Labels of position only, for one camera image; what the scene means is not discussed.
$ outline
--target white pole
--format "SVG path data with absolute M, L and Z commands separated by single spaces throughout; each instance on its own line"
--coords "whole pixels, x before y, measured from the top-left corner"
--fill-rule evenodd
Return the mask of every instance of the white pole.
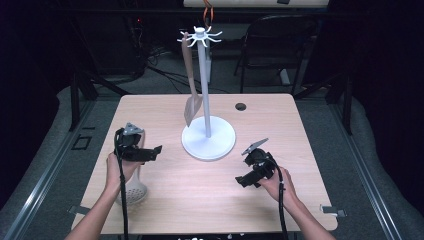
M 211 121 L 209 111 L 208 77 L 206 74 L 206 54 L 202 41 L 197 41 L 197 51 L 199 54 L 200 80 L 202 84 L 203 111 L 205 118 L 206 137 L 211 137 Z
M 212 60 L 211 60 L 211 52 L 210 52 L 210 46 L 211 41 L 209 39 L 205 40 L 206 42 L 206 76 L 208 78 L 208 84 L 211 83 L 211 67 L 212 67 Z

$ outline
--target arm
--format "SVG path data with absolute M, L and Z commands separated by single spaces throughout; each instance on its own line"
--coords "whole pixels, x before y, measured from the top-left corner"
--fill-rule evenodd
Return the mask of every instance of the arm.
M 315 218 L 306 206 L 300 201 L 296 195 L 293 182 L 289 172 L 280 167 L 284 179 L 284 197 L 283 205 L 287 212 L 293 217 L 294 221 L 300 228 L 300 231 L 305 236 L 305 239 L 335 239 Z M 278 201 L 278 174 L 274 174 L 270 179 L 261 179 L 258 182 L 261 184 L 274 198 Z
M 125 179 L 131 178 L 141 162 L 122 161 Z M 110 153 L 107 158 L 107 177 L 105 188 L 91 210 L 68 234 L 66 239 L 98 239 L 107 215 L 120 191 L 120 173 L 118 160 L 115 154 Z

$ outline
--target chair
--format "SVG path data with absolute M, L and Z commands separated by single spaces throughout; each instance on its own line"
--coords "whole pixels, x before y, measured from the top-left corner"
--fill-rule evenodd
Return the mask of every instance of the chair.
M 240 93 L 243 93 L 245 70 L 296 69 L 291 94 L 297 84 L 305 44 L 316 34 L 317 21 L 306 16 L 269 15 L 255 20 L 247 29 L 234 76 L 241 67 Z

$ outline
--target gray floor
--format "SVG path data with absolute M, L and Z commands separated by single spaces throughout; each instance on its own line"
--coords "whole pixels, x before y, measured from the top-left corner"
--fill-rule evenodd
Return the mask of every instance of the gray floor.
M 209 92 L 237 93 L 239 77 L 232 75 L 235 55 L 217 50 L 213 56 Z M 151 66 L 157 69 L 185 75 L 181 56 L 164 53 L 151 60 L 156 63 Z M 187 82 L 185 78 L 175 78 Z M 115 81 L 120 77 L 108 79 Z M 289 92 L 287 87 L 269 86 L 278 81 L 275 73 L 252 72 L 247 85 L 255 87 L 246 87 L 245 92 Z M 134 94 L 189 93 L 186 85 L 149 69 L 136 81 L 119 86 Z M 69 232 L 73 216 L 67 209 L 78 205 L 82 198 L 119 101 L 119 97 L 107 88 L 97 86 L 97 90 L 100 93 L 97 101 L 81 99 L 84 117 L 72 133 L 67 131 L 71 120 L 69 89 L 58 94 L 61 105 L 52 128 L 27 174 L 1 210 L 2 238 L 60 239 Z M 348 215 L 338 218 L 339 226 L 333 234 L 338 239 L 424 239 L 422 216 L 403 199 L 378 161 L 362 106 L 354 101 L 353 135 L 348 136 L 340 126 L 340 107 L 327 105 L 323 98 L 325 92 L 322 89 L 296 104 L 330 200 Z M 91 137 L 87 150 L 72 150 L 78 136 Z M 31 195 L 40 192 L 44 195 Z M 115 236 L 102 236 L 102 239 L 108 238 L 116 239 Z

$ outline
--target metal rail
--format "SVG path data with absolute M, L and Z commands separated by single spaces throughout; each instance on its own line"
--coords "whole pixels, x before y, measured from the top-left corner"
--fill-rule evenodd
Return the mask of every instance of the metal rail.
M 364 185 L 365 192 L 368 195 L 368 198 L 371 202 L 372 207 L 374 208 L 375 214 L 377 215 L 378 220 L 380 221 L 381 227 L 383 228 L 384 233 L 386 234 L 387 239 L 400 240 L 402 236 L 398 231 L 396 224 L 393 221 L 393 218 L 390 214 L 389 209 L 387 208 L 384 199 L 382 198 L 380 192 L 378 191 L 377 186 L 374 183 L 373 177 L 371 176 L 368 167 L 356 146 L 353 136 L 349 135 L 342 122 L 340 121 L 341 112 L 336 104 L 330 104 L 330 111 L 333 114 L 333 117 L 336 119 L 337 126 L 340 132 L 343 134 L 346 143 L 349 145 L 350 150 L 353 154 L 353 165 L 356 168 L 359 178 Z
M 62 145 L 60 146 L 54 160 L 46 168 L 43 175 L 37 182 L 37 185 L 34 187 L 30 196 L 26 200 L 23 208 L 19 212 L 15 221 L 12 223 L 9 231 L 5 236 L 5 240 L 12 239 L 23 239 L 28 226 L 31 224 L 32 219 L 34 218 L 37 210 L 43 203 L 44 198 L 46 197 L 50 187 L 53 185 L 54 180 L 56 179 L 57 174 L 62 167 L 65 156 L 68 149 L 72 143 L 78 138 L 78 132 L 81 130 L 84 122 L 88 118 L 88 114 L 94 107 L 95 102 L 87 101 L 81 111 L 81 121 L 80 124 L 76 126 L 76 129 L 73 132 L 69 132 L 65 137 Z

